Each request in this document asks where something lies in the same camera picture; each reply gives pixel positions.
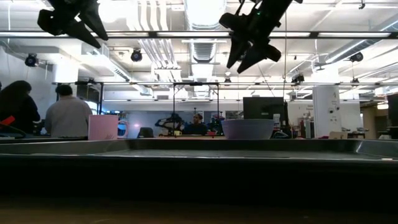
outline metal tray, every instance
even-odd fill
[[[359,140],[127,139],[1,144],[0,156],[101,156],[159,158],[398,159],[398,142]]]

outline black monitor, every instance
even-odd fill
[[[283,97],[244,97],[244,119],[274,119],[280,115],[280,123],[285,121],[285,103]]]

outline security camera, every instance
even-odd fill
[[[292,76],[292,83],[302,83],[304,82],[304,75],[303,74],[296,74]]]
[[[142,60],[141,49],[134,49],[131,54],[131,60],[133,62],[140,62]]]
[[[358,52],[349,58],[351,62],[360,62],[363,60],[363,54]]]
[[[30,53],[27,58],[25,59],[25,65],[28,67],[38,67],[39,60],[37,58],[37,54]]]

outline black chair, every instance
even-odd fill
[[[153,138],[154,130],[152,128],[141,128],[137,138]]]

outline woman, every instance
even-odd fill
[[[21,80],[11,83],[0,91],[0,121],[13,116],[15,121],[10,126],[27,134],[33,133],[33,121],[40,121],[37,106],[29,96],[31,90],[31,85]]]

